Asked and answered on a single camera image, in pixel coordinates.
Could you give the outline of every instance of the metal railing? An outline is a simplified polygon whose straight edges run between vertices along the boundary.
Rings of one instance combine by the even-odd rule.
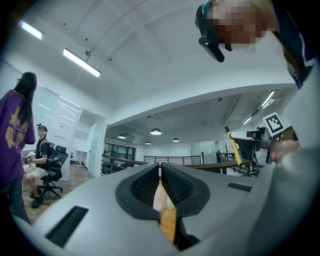
[[[178,165],[201,165],[201,156],[144,156],[146,163],[172,163]]]
[[[218,163],[228,163],[234,162],[236,160],[235,153],[218,153],[217,154],[217,162]],[[243,175],[249,175],[250,173],[256,172],[260,170],[260,167],[256,165],[254,162],[249,162],[246,164],[242,164],[240,166],[231,167],[234,172],[238,172]]]
[[[118,158],[110,156],[108,154],[102,155],[100,173],[102,175],[108,175],[112,173],[117,173],[119,171],[125,170],[127,168],[134,167],[135,165],[143,165],[145,162],[133,161],[125,158]]]
[[[108,155],[108,156],[110,156],[110,157],[133,160],[131,154],[117,153],[117,152],[114,152],[114,151],[106,151],[104,154],[105,154],[105,155]]]

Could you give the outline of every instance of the gray plastic surface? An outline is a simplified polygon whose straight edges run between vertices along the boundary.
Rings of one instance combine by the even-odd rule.
[[[269,253],[295,230],[320,187],[320,147],[264,167],[241,204],[207,239],[179,256],[256,256]]]
[[[87,181],[50,206],[33,227],[46,235],[74,206],[89,211],[64,249],[78,255],[172,255],[178,250],[155,220],[135,219],[118,204],[117,185],[150,164]]]
[[[38,218],[36,230],[23,221],[17,224],[44,255],[261,255],[288,237],[310,209],[320,187],[319,158],[320,147],[302,149],[264,167],[254,180],[186,167],[186,173],[208,184],[212,198],[199,214],[183,218],[187,233],[202,238],[183,251],[169,242],[157,221],[134,219],[116,201],[119,182],[143,165],[79,186]],[[226,187],[229,182],[254,185],[244,192]],[[89,212],[62,250],[42,235],[73,206]]]
[[[199,214],[183,217],[185,231],[188,235],[194,235],[203,240],[223,226],[238,205],[244,200],[248,192],[228,187],[231,182],[253,186],[257,181],[253,177],[241,177],[223,175],[208,171],[195,170],[180,165],[180,171],[185,172],[207,184],[210,190],[210,198]]]

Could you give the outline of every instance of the pendant light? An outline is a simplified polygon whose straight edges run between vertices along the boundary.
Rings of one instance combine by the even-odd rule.
[[[150,133],[152,135],[160,135],[160,134],[162,134],[162,132],[158,128],[152,129],[152,131]]]

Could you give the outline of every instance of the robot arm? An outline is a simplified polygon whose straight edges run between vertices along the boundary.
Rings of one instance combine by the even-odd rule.
[[[265,166],[270,161],[270,145],[273,137],[265,127],[258,127],[256,130],[249,131],[230,131],[226,126],[232,144],[237,164],[242,163],[237,145],[241,151],[243,159]]]

